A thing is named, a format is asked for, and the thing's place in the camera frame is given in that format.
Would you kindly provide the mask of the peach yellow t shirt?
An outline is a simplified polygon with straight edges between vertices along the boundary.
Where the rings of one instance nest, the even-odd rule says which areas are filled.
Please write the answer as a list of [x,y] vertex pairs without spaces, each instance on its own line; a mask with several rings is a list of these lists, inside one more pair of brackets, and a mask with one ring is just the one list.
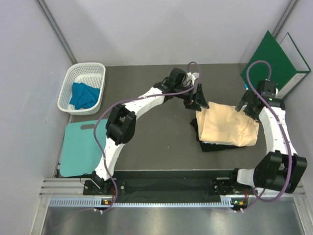
[[208,102],[209,109],[196,111],[199,139],[237,147],[254,146],[259,123],[235,106]]

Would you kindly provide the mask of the black t shirt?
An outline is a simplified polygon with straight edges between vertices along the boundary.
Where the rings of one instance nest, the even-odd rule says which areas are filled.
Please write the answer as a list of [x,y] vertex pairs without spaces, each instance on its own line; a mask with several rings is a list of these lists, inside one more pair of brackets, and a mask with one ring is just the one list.
[[237,146],[233,146],[233,145],[204,143],[203,141],[201,141],[199,139],[197,119],[196,118],[192,119],[190,124],[196,132],[196,141],[200,144],[202,152],[217,152],[217,151],[241,148],[241,147],[237,147]]

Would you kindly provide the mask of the white t shirt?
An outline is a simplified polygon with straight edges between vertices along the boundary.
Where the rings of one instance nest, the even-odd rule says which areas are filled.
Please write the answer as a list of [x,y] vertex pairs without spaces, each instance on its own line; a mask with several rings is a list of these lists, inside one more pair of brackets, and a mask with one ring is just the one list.
[[208,141],[200,141],[200,143],[202,144],[210,144],[210,145],[220,145],[221,143],[218,143],[218,142],[208,142]]

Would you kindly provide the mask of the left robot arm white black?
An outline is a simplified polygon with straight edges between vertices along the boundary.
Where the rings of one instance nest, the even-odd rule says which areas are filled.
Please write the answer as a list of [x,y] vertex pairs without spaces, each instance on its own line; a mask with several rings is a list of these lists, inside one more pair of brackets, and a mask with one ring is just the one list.
[[191,73],[173,68],[168,77],[155,83],[143,95],[119,101],[104,112],[109,115],[105,126],[105,144],[101,144],[98,138],[95,139],[102,154],[98,166],[92,172],[96,191],[100,194],[110,191],[119,154],[124,145],[133,138],[136,121],[143,114],[173,97],[182,99],[186,109],[201,111],[202,108],[209,107],[202,92],[200,79],[200,71]]

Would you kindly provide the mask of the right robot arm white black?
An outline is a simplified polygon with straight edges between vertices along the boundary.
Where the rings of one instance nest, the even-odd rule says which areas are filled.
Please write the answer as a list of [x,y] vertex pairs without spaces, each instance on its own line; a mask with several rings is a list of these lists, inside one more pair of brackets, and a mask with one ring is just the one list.
[[232,193],[241,193],[246,186],[293,193],[307,168],[307,160],[294,149],[285,122],[285,104],[276,98],[276,83],[258,81],[256,92],[247,90],[235,107],[264,130],[266,155],[254,169],[235,169],[236,177],[228,181]]

